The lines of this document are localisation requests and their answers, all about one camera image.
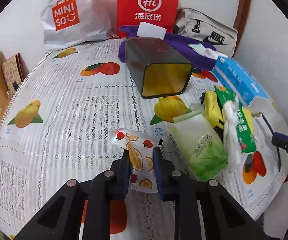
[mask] nike swoosh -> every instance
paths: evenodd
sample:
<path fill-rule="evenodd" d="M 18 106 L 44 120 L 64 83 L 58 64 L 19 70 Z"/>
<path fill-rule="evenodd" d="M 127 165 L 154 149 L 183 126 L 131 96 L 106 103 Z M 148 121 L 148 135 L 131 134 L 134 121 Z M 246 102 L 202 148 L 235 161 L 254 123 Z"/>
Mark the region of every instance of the nike swoosh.
<path fill-rule="evenodd" d="M 208 42 L 208 43 L 210 43 L 210 44 L 212 44 L 212 45 L 228 45 L 228 44 L 223 44 L 223 43 L 219 43 L 219 42 L 215 42 L 215 41 L 210 41 L 210 40 L 209 40 L 209 35 L 208 35 L 206 38 L 204 38 L 203 41 L 204 41 L 204 42 Z"/>

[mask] tablecloth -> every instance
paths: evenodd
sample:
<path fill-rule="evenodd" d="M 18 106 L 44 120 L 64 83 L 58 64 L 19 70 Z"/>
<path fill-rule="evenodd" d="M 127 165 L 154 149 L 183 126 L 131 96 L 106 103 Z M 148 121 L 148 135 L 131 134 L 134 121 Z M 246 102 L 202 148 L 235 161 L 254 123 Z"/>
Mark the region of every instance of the tablecloth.
<path fill-rule="evenodd" d="M 67 180 L 93 179 L 121 158 L 124 149 L 108 141 L 113 129 L 161 137 L 164 158 L 188 172 L 167 132 L 167 121 L 151 124 L 159 99 L 142 99 L 127 66 L 118 60 L 121 42 L 91 42 L 75 46 L 70 53 L 48 53 L 12 98 L 0 126 L 0 229 L 6 235 L 16 235 Z M 113 73 L 97 70 L 96 64 L 108 62 L 115 63 L 111 64 Z M 92 75 L 83 75 L 89 66 Z M 200 102 L 205 90 L 214 90 L 213 85 L 221 85 L 213 76 L 201 79 L 192 75 L 186 91 L 178 97 L 189 108 Z M 14 118 L 28 105 L 34 106 L 30 109 L 34 114 L 38 111 L 39 118 L 18 128 L 24 124 L 19 124 L 18 118 L 15 125 Z M 274 130 L 288 134 L 272 102 L 263 112 Z M 288 172 L 288 155 L 281 150 L 279 172 L 271 133 L 261 117 L 255 118 L 254 129 L 266 175 L 246 184 L 241 165 L 234 173 L 224 169 L 216 179 L 256 219 L 280 189 Z M 246 157 L 241 155 L 242 164 Z M 127 227 L 111 239 L 173 239 L 173 202 L 131 190 L 125 202 Z"/>

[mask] miniso bag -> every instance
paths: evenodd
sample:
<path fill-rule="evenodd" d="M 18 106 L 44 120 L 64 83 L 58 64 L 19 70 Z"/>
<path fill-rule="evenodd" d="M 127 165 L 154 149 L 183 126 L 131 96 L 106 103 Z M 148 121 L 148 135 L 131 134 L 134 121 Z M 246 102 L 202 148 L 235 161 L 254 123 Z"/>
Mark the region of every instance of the miniso bag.
<path fill-rule="evenodd" d="M 236 47 L 237 30 L 227 27 L 192 8 L 177 12 L 178 34 L 213 44 L 217 51 L 232 57 Z"/>
<path fill-rule="evenodd" d="M 46 0 L 41 20 L 47 51 L 103 41 L 112 34 L 111 20 L 100 0 Z"/>

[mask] green and white tissue package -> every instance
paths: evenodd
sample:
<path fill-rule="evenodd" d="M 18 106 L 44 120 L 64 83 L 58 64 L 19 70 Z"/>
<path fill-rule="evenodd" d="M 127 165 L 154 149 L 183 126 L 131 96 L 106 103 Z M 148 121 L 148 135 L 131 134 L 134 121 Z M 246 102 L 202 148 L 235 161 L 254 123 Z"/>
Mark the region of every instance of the green and white tissue package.
<path fill-rule="evenodd" d="M 227 165 L 222 141 L 199 112 L 174 118 L 168 129 L 197 179 L 205 182 Z"/>

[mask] green packet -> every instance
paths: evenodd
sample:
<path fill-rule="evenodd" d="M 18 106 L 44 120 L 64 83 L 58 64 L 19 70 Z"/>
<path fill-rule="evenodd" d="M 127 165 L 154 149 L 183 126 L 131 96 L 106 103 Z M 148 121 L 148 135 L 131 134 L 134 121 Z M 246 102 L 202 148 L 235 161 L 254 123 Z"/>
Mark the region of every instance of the green packet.
<path fill-rule="evenodd" d="M 214 86 L 217 97 L 222 106 L 226 103 L 226 101 L 235 101 L 235 92 L 220 86 Z M 242 153 L 250 153 L 256 151 L 256 144 L 254 140 L 254 136 L 252 135 L 249 125 L 247 123 L 244 112 L 242 111 L 242 104 L 239 101 L 239 108 L 237 110 L 238 115 L 238 124 L 236 126 L 237 136 L 239 140 L 239 144 L 242 148 Z"/>
<path fill-rule="evenodd" d="M 168 130 L 198 180 L 213 178 L 227 165 L 223 143 L 200 111 L 175 117 Z"/>

